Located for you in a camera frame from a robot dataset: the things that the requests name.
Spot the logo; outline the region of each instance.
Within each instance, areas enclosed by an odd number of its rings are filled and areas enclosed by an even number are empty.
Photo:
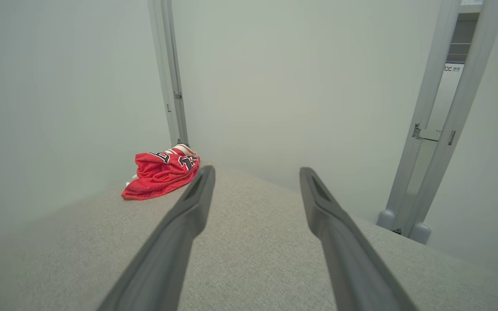
[[[459,72],[461,69],[461,67],[449,67],[449,66],[445,66],[445,71],[456,71],[456,72]]]

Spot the red jersey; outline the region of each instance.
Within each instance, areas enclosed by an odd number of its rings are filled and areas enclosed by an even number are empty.
[[[124,199],[160,197],[189,183],[199,171],[199,157],[185,144],[164,152],[136,154],[136,164],[138,178],[126,186]]]

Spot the gray carpet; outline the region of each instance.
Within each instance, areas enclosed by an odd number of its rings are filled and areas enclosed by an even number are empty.
[[[123,185],[15,232],[0,248],[0,310],[92,310],[185,189],[124,201]],[[498,275],[355,220],[426,310],[498,309]],[[216,167],[208,223],[195,240],[179,309],[335,310],[320,242],[301,197]]]

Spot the metal door frame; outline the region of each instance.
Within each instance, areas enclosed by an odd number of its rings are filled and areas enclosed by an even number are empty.
[[[148,0],[148,7],[170,143],[172,146],[180,142],[188,144],[172,0]]]
[[[389,230],[394,229],[395,219],[401,210],[401,205],[415,168],[422,142],[421,138],[419,138],[419,132],[415,133],[415,126],[417,126],[417,130],[428,126],[429,117],[437,96],[437,89],[439,89],[439,83],[441,83],[443,68],[447,61],[447,54],[449,54],[451,39],[453,39],[454,29],[457,25],[460,2],[461,0],[441,0],[437,24],[418,93],[415,112],[407,134],[407,141],[403,148],[403,154],[401,161],[399,161],[399,168],[393,181],[386,209],[380,212],[376,222],[376,225]]]
[[[449,1],[450,0],[444,0],[444,2],[441,4],[441,9],[439,12],[440,15],[443,13],[443,8],[445,8],[445,10],[447,9],[446,6],[448,6],[448,4],[445,4],[444,6],[444,3],[447,3]],[[453,14],[454,12],[452,10],[449,10],[445,11],[444,13]],[[452,23],[453,30],[454,25],[457,21],[456,18],[457,16],[454,17],[454,23]],[[435,194],[437,193],[437,189],[439,188],[441,180],[443,179],[443,176],[447,171],[447,167],[453,155],[454,148],[458,143],[458,139],[460,138],[460,134],[464,128],[466,118],[468,117],[468,112],[472,107],[474,97],[476,96],[476,92],[482,80],[482,76],[485,71],[485,67],[487,65],[492,47],[494,45],[497,32],[498,0],[486,0],[482,7],[482,11],[480,12],[478,24],[476,25],[476,31],[474,32],[472,44],[470,45],[470,51],[466,59],[466,65],[456,88],[457,90],[455,92],[451,108],[449,109],[447,120],[445,122],[445,125],[443,126],[441,137],[437,142],[433,157],[431,158],[430,165],[427,168],[425,177],[417,193],[415,202],[413,203],[409,218],[405,221],[405,225],[401,230],[401,234],[408,236],[409,238],[422,244],[426,244],[429,235],[431,234],[431,228],[429,228],[424,223],[425,217],[429,211],[429,208],[431,207],[431,203],[433,203],[433,199],[435,197]],[[440,43],[450,44],[450,42],[447,41],[442,41]],[[423,87],[427,88],[427,86],[424,86],[424,82],[426,81],[426,76],[429,74],[433,75],[434,73],[428,73],[428,67],[426,67],[425,77],[422,81]],[[421,112],[423,112],[424,114],[421,115],[427,115],[427,119],[429,119],[429,114],[431,113],[431,108],[433,108],[433,101],[435,100],[435,94],[437,94],[437,88],[439,87],[440,82],[441,75],[439,74],[439,81],[435,83],[436,87],[433,98],[429,98],[429,100],[432,100],[431,106],[425,107],[425,105],[422,104],[422,106],[420,107],[419,105],[421,103],[419,102],[419,100],[421,97],[420,95],[418,96],[415,116],[417,114],[420,115]],[[415,123],[417,123],[415,120],[416,119],[413,117],[411,130],[409,131],[411,133],[414,132]],[[401,162],[399,163],[399,169],[393,183],[393,189],[391,191],[386,210],[380,213],[377,225],[390,230],[394,229],[393,223],[395,222],[395,218],[399,213],[403,197],[406,193],[407,187],[409,186],[409,180],[414,169],[420,144],[420,138],[414,138],[412,137],[412,134],[409,134],[407,143],[405,144],[405,150],[403,150]]]

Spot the white wall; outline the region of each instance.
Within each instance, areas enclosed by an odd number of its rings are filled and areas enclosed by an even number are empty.
[[[314,168],[340,204],[385,209],[439,0],[174,0],[190,143],[298,189]]]
[[[425,223],[429,246],[498,272],[498,35]]]
[[[0,0],[0,238],[169,146],[147,0]]]

